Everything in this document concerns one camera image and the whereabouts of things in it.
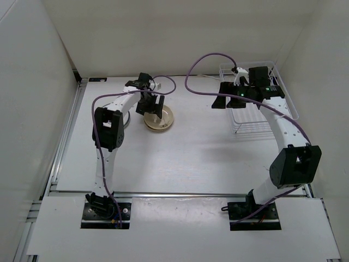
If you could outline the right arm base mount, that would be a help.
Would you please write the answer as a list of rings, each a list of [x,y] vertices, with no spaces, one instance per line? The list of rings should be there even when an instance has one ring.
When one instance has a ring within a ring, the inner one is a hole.
[[[281,230],[275,202],[267,205],[255,203],[252,190],[243,202],[230,201],[221,211],[228,213],[231,231]]]

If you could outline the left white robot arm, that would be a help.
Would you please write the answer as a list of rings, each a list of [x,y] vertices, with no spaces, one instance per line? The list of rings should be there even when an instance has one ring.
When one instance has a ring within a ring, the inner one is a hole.
[[[136,105],[136,113],[163,116],[164,95],[153,92],[157,85],[146,73],[138,79],[128,81],[123,92],[104,107],[93,107],[93,133],[97,152],[95,185],[91,194],[86,195],[91,208],[101,217],[109,218],[117,211],[113,199],[112,177],[115,156],[124,141],[124,116]]]

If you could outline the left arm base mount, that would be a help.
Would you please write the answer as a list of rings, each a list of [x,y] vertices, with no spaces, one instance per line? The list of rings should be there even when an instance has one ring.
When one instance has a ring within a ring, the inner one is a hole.
[[[118,206],[109,196],[86,194],[80,228],[129,229],[132,203],[121,202]]]

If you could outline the white plate green rim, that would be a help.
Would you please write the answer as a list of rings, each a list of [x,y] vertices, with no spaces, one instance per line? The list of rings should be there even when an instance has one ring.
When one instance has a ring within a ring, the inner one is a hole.
[[[128,124],[130,123],[130,119],[131,119],[131,115],[130,115],[130,112],[128,111],[127,117],[126,117],[126,119],[124,120],[124,123],[123,123],[123,127],[124,128],[126,128],[128,126]]]

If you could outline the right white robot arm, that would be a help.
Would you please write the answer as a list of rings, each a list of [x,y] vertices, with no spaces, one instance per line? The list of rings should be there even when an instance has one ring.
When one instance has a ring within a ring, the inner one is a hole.
[[[267,120],[279,150],[269,167],[269,178],[252,190],[253,199],[245,204],[245,213],[257,218],[264,213],[267,201],[314,180],[322,151],[311,144],[292,118],[286,94],[270,76],[268,67],[234,67],[232,72],[234,81],[220,84],[212,108],[242,109],[247,103],[255,103]]]

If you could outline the cream yellow plate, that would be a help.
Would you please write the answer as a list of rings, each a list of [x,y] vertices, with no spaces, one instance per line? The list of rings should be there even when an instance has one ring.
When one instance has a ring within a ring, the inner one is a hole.
[[[153,133],[164,133],[172,128],[173,123],[157,124],[145,122],[145,126]]]

